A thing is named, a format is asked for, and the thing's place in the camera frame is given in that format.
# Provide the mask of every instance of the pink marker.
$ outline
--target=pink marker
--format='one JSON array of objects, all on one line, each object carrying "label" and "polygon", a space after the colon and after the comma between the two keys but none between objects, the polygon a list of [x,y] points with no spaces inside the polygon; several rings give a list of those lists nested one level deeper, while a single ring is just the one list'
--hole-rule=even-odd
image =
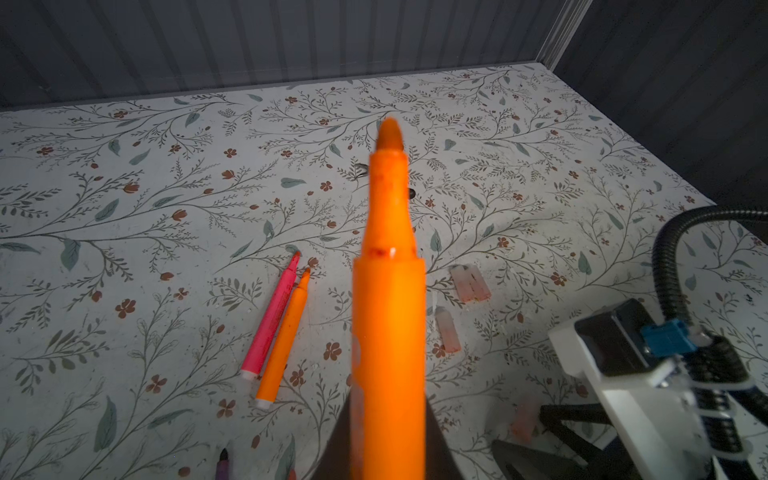
[{"label": "pink marker", "polygon": [[261,367],[266,360],[266,353],[269,352],[272,339],[280,325],[280,317],[283,316],[283,310],[285,310],[290,298],[293,282],[296,281],[296,265],[299,263],[299,257],[301,257],[300,252],[294,253],[293,258],[290,259],[290,265],[280,276],[275,293],[272,294],[270,304],[266,308],[259,329],[250,344],[248,354],[245,355],[243,366],[240,367],[240,376],[246,380],[255,379],[261,372]]}]

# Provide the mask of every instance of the red flower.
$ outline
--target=red flower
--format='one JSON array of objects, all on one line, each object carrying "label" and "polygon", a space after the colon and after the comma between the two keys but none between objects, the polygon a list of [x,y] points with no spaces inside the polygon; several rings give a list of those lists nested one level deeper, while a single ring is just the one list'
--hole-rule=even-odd
[{"label": "red flower", "polygon": [[306,380],[304,380],[304,370],[299,369],[298,372],[293,372],[290,376],[290,380],[288,380],[291,385],[293,386],[299,386],[304,385],[306,383]]},{"label": "red flower", "polygon": [[552,282],[554,282],[555,285],[559,286],[565,286],[565,282],[568,281],[567,278],[562,276],[560,273],[554,272],[550,277],[552,279]]},{"label": "red flower", "polygon": [[125,318],[127,314],[133,313],[136,311],[136,309],[134,308],[135,306],[136,306],[136,300],[125,299],[123,300],[123,303],[121,303],[120,305],[117,305],[114,308],[114,311],[119,312],[118,316],[120,318]]},{"label": "red flower", "polygon": [[445,345],[439,345],[437,343],[433,344],[432,347],[432,355],[434,355],[436,358],[440,358],[441,356],[445,356]]},{"label": "red flower", "polygon": [[232,409],[235,408],[235,401],[231,401],[227,403],[227,399],[221,399],[221,402],[219,402],[219,407],[221,407],[221,410],[216,414],[216,418],[220,419],[222,416],[226,416],[227,418],[230,418],[233,414]]},{"label": "red flower", "polygon": [[160,393],[160,387],[165,385],[167,381],[168,379],[161,379],[159,375],[155,375],[152,377],[152,382],[147,385],[147,388],[144,391]]},{"label": "red flower", "polygon": [[330,358],[333,361],[336,361],[337,358],[339,358],[339,355],[341,355],[341,349],[339,348],[338,342],[328,342],[326,344],[326,351],[323,353],[323,359],[327,360]]},{"label": "red flower", "polygon": [[135,194],[139,191],[139,184],[135,184],[133,182],[128,182],[125,187],[123,187],[123,192],[126,194]]}]

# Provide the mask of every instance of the floral pattern surface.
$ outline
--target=floral pattern surface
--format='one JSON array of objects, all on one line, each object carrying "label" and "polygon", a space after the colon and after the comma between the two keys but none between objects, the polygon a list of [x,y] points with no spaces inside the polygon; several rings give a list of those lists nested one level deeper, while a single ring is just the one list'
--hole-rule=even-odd
[{"label": "floral pattern surface", "polygon": [[[495,409],[594,402],[547,331],[629,297],[658,317],[654,237],[710,202],[540,64],[19,111],[0,114],[0,478],[213,478],[224,446],[234,478],[309,478],[348,395],[351,262],[387,116],[428,270],[426,392],[465,477],[502,478]],[[297,250],[308,306],[261,412],[237,370]],[[693,316],[763,388],[767,253],[736,223],[678,252]],[[458,301],[456,263],[480,267],[489,301]],[[765,429],[739,422],[768,477]]]}]

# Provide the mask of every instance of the floral tablecloth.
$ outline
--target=floral tablecloth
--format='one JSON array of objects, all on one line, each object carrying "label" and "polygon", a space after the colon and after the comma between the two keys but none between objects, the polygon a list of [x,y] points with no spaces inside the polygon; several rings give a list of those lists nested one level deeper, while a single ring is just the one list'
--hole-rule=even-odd
[{"label": "floral tablecloth", "polygon": [[[213,478],[224,446],[234,478],[309,478],[348,392],[385,116],[410,156],[427,313],[448,308],[464,345],[446,354],[429,317],[427,395],[466,478],[501,478],[492,410],[594,402],[546,332],[631,296],[658,316],[654,236],[709,201],[540,64],[6,112],[0,478]],[[237,369],[295,250],[310,297],[266,413]],[[763,387],[766,253],[736,223],[678,253],[693,315]],[[455,263],[480,267],[488,302],[458,302]],[[765,428],[740,422],[765,478]]]}]

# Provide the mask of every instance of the corrugated panel wall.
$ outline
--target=corrugated panel wall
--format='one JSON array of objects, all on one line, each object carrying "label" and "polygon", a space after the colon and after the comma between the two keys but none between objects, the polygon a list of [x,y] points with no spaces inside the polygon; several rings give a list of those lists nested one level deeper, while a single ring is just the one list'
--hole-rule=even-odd
[{"label": "corrugated panel wall", "polygon": [[766,206],[766,7],[594,0],[555,73],[710,198]]},{"label": "corrugated panel wall", "polygon": [[564,0],[5,0],[8,106],[533,60]]}]

